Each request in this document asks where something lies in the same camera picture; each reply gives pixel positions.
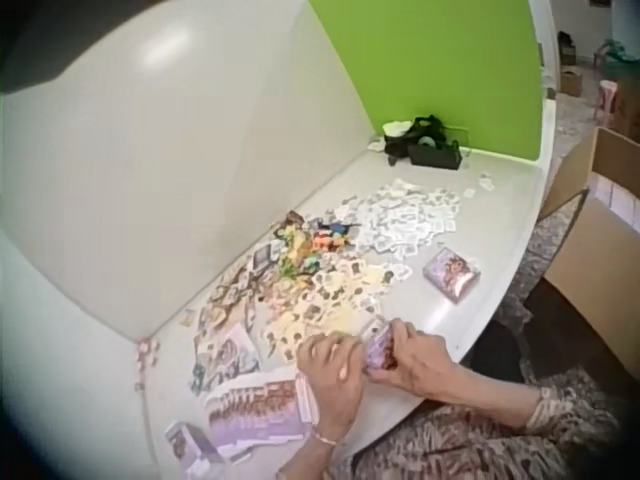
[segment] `green wall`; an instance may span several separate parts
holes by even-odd
[[[310,2],[378,132],[433,113],[466,129],[473,148],[537,158],[542,88],[527,0]]]

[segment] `patterned clothing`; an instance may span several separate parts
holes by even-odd
[[[565,478],[574,461],[611,441],[617,422],[575,395],[542,388],[522,431],[503,427],[472,409],[442,406],[412,416],[339,479]]]

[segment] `white curved table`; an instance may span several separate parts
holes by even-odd
[[[312,195],[297,210],[303,215],[324,212],[352,195],[366,195],[381,185],[402,178],[429,189],[446,187],[462,197],[474,188],[473,199],[462,198],[457,231],[438,236],[419,255],[406,259],[414,274],[394,286],[383,298],[387,317],[401,317],[417,328],[445,337],[454,361],[459,362],[478,339],[502,300],[525,252],[543,200],[555,129],[555,102],[545,101],[543,139],[537,162],[472,152],[457,172],[414,167],[400,162],[389,167],[386,156],[366,152],[336,178]],[[493,179],[495,190],[478,185],[481,173]],[[444,242],[462,256],[473,259],[482,276],[458,305],[445,298],[421,275],[421,269]],[[177,478],[178,464],[163,432],[175,420],[205,428],[203,398],[187,387],[193,365],[193,328],[172,321],[156,335],[162,345],[161,361],[147,377],[146,399],[152,439],[163,478]],[[397,425],[421,399],[398,390],[367,385],[358,419],[335,458],[352,455]],[[256,448],[250,460],[229,467],[228,478],[273,478],[274,472],[299,448],[301,442]]]

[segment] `wrist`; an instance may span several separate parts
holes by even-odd
[[[347,436],[350,427],[345,428],[343,425],[334,425],[330,422],[323,422],[322,419],[318,425],[313,427],[318,435],[335,443],[340,443]]]
[[[438,393],[435,400],[452,405],[467,405],[469,402],[469,393],[473,391],[470,388],[473,372],[469,369],[453,363],[446,379],[443,382],[444,388]]]

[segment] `white wall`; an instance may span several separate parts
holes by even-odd
[[[2,401],[60,478],[151,479],[135,346],[67,300],[0,230]]]
[[[557,31],[549,0],[529,0],[536,40],[542,49],[544,75],[551,79],[551,85],[558,88],[560,78],[560,57],[558,53]]]
[[[372,128],[324,30],[296,28],[308,8],[161,3],[8,95],[16,246],[96,318],[151,334],[366,147]]]
[[[640,0],[613,2],[613,38],[629,55],[640,58]]]
[[[551,0],[558,31],[567,32],[579,57],[593,58],[604,40],[611,38],[611,8],[589,6],[589,0]]]

